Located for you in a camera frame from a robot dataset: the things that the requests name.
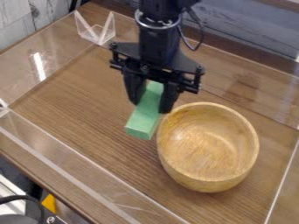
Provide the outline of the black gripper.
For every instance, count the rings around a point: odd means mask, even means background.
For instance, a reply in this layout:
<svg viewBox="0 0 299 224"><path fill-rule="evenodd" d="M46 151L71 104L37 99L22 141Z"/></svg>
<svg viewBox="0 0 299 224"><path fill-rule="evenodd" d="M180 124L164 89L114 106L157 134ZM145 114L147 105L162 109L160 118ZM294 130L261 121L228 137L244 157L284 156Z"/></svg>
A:
<svg viewBox="0 0 299 224"><path fill-rule="evenodd" d="M173 111L180 94L185 91L198 94L205 75L204 66L189 58L181 50L184 36L182 18L168 20L137 20L138 42L113 42L111 66L125 75L129 100L137 105L146 92L146 82L164 84L160 112Z"/></svg>

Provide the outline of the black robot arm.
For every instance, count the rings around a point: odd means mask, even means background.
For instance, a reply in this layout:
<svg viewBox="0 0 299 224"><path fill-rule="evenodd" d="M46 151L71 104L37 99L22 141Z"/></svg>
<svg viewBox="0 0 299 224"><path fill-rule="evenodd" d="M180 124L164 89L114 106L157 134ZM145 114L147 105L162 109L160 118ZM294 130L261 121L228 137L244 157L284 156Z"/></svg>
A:
<svg viewBox="0 0 299 224"><path fill-rule="evenodd" d="M194 19L198 15L193 6L202 0L139 0L135 23L139 41L110 44L111 67L123 74L130 101L138 104L146 93L146 83L164 85L160 112L173 111L181 93L197 94L202 86L205 67L186 56L181 44L184 35L184 14Z"/></svg>

